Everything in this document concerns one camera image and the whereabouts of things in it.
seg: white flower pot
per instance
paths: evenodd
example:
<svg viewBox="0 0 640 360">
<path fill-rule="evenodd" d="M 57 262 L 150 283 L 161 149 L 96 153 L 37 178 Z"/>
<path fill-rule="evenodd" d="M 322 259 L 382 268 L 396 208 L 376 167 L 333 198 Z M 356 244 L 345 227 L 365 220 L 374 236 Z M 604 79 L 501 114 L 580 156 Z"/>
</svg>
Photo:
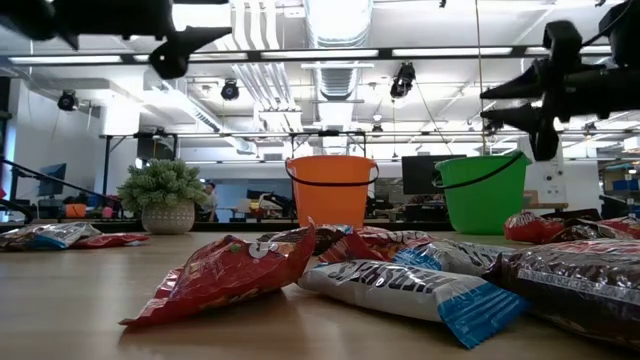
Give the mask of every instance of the white flower pot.
<svg viewBox="0 0 640 360">
<path fill-rule="evenodd" d="M 167 207 L 151 204 L 142 210 L 142 226 L 155 235 L 180 235 L 191 230 L 196 218 L 193 201 L 185 200 Z"/>
</svg>

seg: green plant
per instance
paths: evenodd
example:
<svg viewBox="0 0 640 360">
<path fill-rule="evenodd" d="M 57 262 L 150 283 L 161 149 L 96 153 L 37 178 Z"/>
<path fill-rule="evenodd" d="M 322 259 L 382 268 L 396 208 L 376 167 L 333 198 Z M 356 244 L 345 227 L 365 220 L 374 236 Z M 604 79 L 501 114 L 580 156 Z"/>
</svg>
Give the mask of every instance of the green plant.
<svg viewBox="0 0 640 360">
<path fill-rule="evenodd" d="M 142 211 L 146 205 L 174 206 L 192 200 L 203 204 L 207 197 L 198 179 L 200 169 L 190 168 L 182 160 L 151 160 L 149 166 L 129 166 L 129 178 L 118 187 L 118 196 L 128 210 Z"/>
</svg>

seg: orange bucket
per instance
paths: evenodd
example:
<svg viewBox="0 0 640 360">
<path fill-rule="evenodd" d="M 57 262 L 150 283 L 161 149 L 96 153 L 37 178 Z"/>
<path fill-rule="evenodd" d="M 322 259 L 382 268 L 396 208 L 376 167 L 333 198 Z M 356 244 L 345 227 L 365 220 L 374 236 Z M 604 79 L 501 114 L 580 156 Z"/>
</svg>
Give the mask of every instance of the orange bucket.
<svg viewBox="0 0 640 360">
<path fill-rule="evenodd" d="M 362 227 L 367 190 L 380 176 L 375 161 L 358 156 L 308 156 L 286 162 L 293 180 L 298 222 Z M 377 175 L 370 179 L 371 169 Z"/>
</svg>

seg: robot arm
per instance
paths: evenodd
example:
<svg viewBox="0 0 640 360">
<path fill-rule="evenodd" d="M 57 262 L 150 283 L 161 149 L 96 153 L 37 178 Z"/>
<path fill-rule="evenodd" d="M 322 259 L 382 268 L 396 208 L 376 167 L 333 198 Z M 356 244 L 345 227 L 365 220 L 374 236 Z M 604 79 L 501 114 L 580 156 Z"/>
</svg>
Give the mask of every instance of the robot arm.
<svg viewBox="0 0 640 360">
<path fill-rule="evenodd" d="M 527 103 L 518 108 L 483 111 L 485 130 L 496 133 L 504 125 L 529 134 L 536 160 L 555 156 L 559 137 L 553 126 L 558 118 L 567 123 L 572 116 L 595 114 L 607 119 L 615 111 L 640 109 L 636 90 L 640 85 L 640 50 L 633 34 L 640 30 L 640 0 L 616 5 L 599 24 L 600 33 L 583 43 L 569 21 L 547 24 L 543 45 L 550 51 L 536 59 L 519 77 L 480 94 L 481 99 L 542 99 L 542 107 Z M 599 37 L 609 38 L 618 68 L 583 64 L 580 50 Z"/>
<path fill-rule="evenodd" d="M 173 3 L 226 4 L 229 0 L 12 0 L 0 8 L 0 25 L 33 40 L 62 38 L 78 50 L 78 36 L 154 36 L 167 41 L 149 57 L 163 79 L 187 72 L 189 57 L 201 47 L 231 33 L 230 27 L 176 31 Z"/>
</svg>

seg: green bucket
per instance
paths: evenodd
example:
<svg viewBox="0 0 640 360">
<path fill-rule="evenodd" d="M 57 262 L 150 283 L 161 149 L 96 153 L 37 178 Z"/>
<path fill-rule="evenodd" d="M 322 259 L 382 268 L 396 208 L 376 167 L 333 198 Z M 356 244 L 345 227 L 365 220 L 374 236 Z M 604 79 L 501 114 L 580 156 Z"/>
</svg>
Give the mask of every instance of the green bucket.
<svg viewBox="0 0 640 360">
<path fill-rule="evenodd" d="M 530 163 L 522 152 L 437 163 L 453 228 L 462 234 L 503 234 L 507 218 L 522 210 L 524 178 Z"/>
</svg>

